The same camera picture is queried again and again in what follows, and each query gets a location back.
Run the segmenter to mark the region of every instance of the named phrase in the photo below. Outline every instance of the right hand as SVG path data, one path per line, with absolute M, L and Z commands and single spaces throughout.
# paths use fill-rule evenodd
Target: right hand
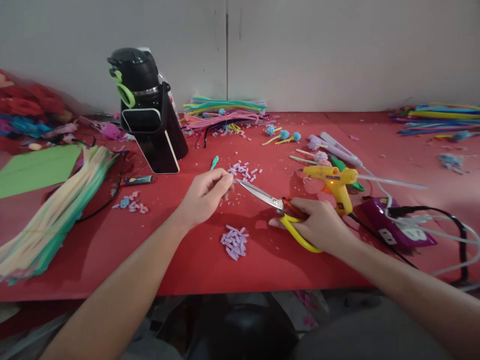
M 328 201 L 294 197 L 290 203 L 309 215 L 304 222 L 292 223 L 292 225 L 317 249 L 338 256 L 346 247 L 359 241 Z M 271 219 L 268 224 L 285 229 L 279 218 Z

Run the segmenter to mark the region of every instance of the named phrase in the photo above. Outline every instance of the green paper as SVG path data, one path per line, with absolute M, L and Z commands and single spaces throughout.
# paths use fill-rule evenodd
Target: green paper
M 0 171 L 0 199 L 67 181 L 81 151 L 54 146 L 12 157 Z

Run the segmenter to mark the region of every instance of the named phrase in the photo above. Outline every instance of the blue pom pom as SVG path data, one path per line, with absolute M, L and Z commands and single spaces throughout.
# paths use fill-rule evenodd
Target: blue pom pom
M 275 132 L 275 126 L 273 125 L 268 125 L 268 127 L 266 128 L 265 130 L 265 133 L 268 135 L 268 136 L 272 136 Z
M 290 136 L 290 133 L 287 130 L 280 131 L 280 139 L 287 140 Z
M 461 142 L 463 140 L 468 139 L 471 136 L 473 136 L 473 134 L 471 134 L 468 130 L 459 131 L 459 132 L 454 133 L 451 136 L 450 141 L 454 142 L 454 143 L 458 143 L 458 142 Z
M 294 133 L 293 133 L 293 141 L 295 141 L 295 142 L 298 143 L 301 138 L 302 138 L 302 135 L 300 135 L 299 132 L 294 132 Z

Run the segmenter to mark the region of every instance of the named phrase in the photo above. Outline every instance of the white cable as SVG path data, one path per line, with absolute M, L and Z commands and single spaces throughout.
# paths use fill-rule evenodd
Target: white cable
M 370 174 L 371 176 L 375 176 L 370 170 L 368 170 L 363 164 L 361 164 L 359 166 L 361 169 L 363 169 L 364 171 L 366 171 L 368 174 Z M 442 237 L 445 237 L 445 238 L 449 238 L 449 239 L 452 239 L 452 240 L 455 240 L 455 241 L 458 241 L 458 242 L 463 242 L 463 243 L 467 243 L 467 244 L 475 244 L 478 246 L 478 252 L 477 254 L 470 260 L 466 261 L 466 262 L 463 262 L 463 263 L 460 263 L 460 264 L 457 264 L 457 265 L 454 265 L 454 266 L 450 266 L 450 267 L 447 267 L 447 268 L 444 268 L 444 269 L 441 269 L 441 270 L 438 270 L 436 272 L 434 272 L 432 275 L 433 276 L 438 276 L 440 274 L 444 274 L 444 273 L 447 273 L 447 272 L 450 272 L 450 271 L 453 271 L 453 270 L 456 270 L 456 269 L 459 269 L 459 268 L 462 268 L 464 266 L 468 266 L 468 265 L 471 265 L 475 262 L 477 262 L 479 259 L 480 259 L 480 236 L 468 225 L 464 224 L 462 222 L 462 225 L 465 227 L 465 229 L 467 231 L 469 231 L 473 237 L 475 238 L 476 241 L 470 241 L 470 240 L 465 240 L 465 239 L 462 239 L 460 237 L 457 237 L 457 236 L 452 236 L 450 234 L 447 234 L 446 232 L 440 232 L 440 231 L 435 231 L 435 230 L 431 230 L 429 228 L 426 228 L 426 227 L 423 227 L 423 226 L 418 226 L 418 225 L 414 225 L 412 224 L 411 222 L 407 222 L 407 221 L 404 221 L 403 219 L 401 218 L 393 218 L 393 217 L 390 217 L 389 216 L 389 209 L 390 207 L 392 206 L 392 196 L 383 188 L 382 184 L 380 184 L 380 182 L 378 181 L 375 181 L 375 183 L 378 185 L 378 188 L 387 196 L 388 200 L 387 200 L 387 204 L 386 204 L 386 209 L 385 209 L 385 216 L 387 217 L 387 219 L 393 221 L 394 223 L 396 224 L 400 224 L 402 226 L 406 226 L 406 227 L 410 227 L 410 228 L 414 228 L 414 229 L 418 229 L 418 230 L 422 230 L 426 233 L 430 233 L 430 234 L 435 234 L 435 235 L 438 235 L 438 236 L 442 236 Z M 450 218 L 446 217 L 446 216 L 430 216 L 431 218 L 435 218 L 435 219 L 448 219 L 450 220 Z

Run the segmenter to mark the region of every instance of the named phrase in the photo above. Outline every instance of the black cable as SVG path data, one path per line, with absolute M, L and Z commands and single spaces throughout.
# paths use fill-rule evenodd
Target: black cable
M 451 219 L 456 227 L 458 228 L 458 231 L 460 232 L 460 238 L 466 240 L 467 239 L 467 229 L 465 229 L 465 226 L 462 224 L 460 220 L 458 220 L 455 216 L 450 214 L 449 212 L 436 208 L 436 207 L 430 207 L 430 206 L 400 206 L 400 207 L 390 207 L 388 209 L 388 214 L 393 217 L 393 218 L 401 218 L 404 217 L 407 214 L 412 214 L 417 211 L 426 211 L 426 210 L 434 210 L 436 212 L 442 213 L 445 216 L 447 216 L 449 219 Z M 460 256 L 460 263 L 465 263 L 467 261 L 467 243 L 459 241 L 459 256 Z M 459 283 L 464 283 L 468 280 L 469 278 L 469 268 L 468 266 L 462 266 L 460 268 L 460 279 L 454 281 L 452 284 L 459 284 Z
M 392 245 L 390 245 L 388 242 L 385 241 L 383 237 L 375 233 L 372 229 L 370 229 L 368 226 L 366 226 L 363 222 L 361 222 L 358 217 L 355 216 L 353 212 L 351 212 L 349 215 L 355 222 L 357 222 L 361 227 L 363 227 L 365 230 L 367 230 L 375 239 L 379 240 L 382 244 L 384 244 L 387 248 L 389 248 L 392 252 L 395 253 L 400 259 L 402 259 L 404 262 L 406 262 L 408 265 L 410 265 L 412 268 L 418 269 L 413 263 L 411 263 L 405 256 L 403 256 L 401 253 L 397 251 L 396 248 L 394 248 Z
M 95 215 L 97 215 L 99 212 L 101 212 L 103 209 L 105 209 L 108 205 L 110 205 L 112 203 L 112 201 L 117 197 L 117 195 L 119 194 L 120 192 L 120 183 L 122 182 L 122 174 L 124 172 L 124 164 L 125 164 L 125 159 L 127 158 L 127 154 L 129 153 L 130 151 L 129 150 L 124 150 L 124 151 L 119 151 L 118 154 L 123 154 L 123 157 L 121 159 L 121 167 L 120 167 L 120 173 L 118 174 L 118 182 L 116 184 L 116 189 L 115 189 L 115 193 L 113 194 L 113 196 L 110 198 L 110 200 L 108 200 L 102 207 L 100 207 L 98 210 L 94 211 L 93 213 L 91 213 L 90 215 L 88 216 L 85 216 L 81 219 L 78 219 L 77 221 L 75 221 L 75 224 L 79 224 L 79 223 L 82 223 L 84 222 L 85 220 L 88 220 L 88 219 L 91 219 L 93 218 Z
M 58 135 L 55 135 L 51 138 L 46 138 L 45 140 L 51 142 L 52 144 L 56 144 L 56 145 L 59 145 L 60 142 L 62 141 L 63 137 L 67 134 L 72 134 L 72 135 L 85 135 L 85 136 L 89 136 L 91 137 L 93 140 L 91 142 L 91 144 L 87 143 L 87 142 L 84 142 L 84 141 L 81 141 L 81 140 L 78 140 L 76 138 L 73 138 L 71 139 L 72 142 L 74 143 L 81 143 L 85 146 L 88 146 L 89 148 L 93 148 L 95 146 L 95 144 L 97 143 L 97 138 L 95 137 L 95 135 L 92 135 L 92 134 L 88 134 L 88 133 L 84 133 L 84 132 L 76 132 L 76 131 L 70 131 L 70 132 L 63 132 L 61 134 L 58 134 Z

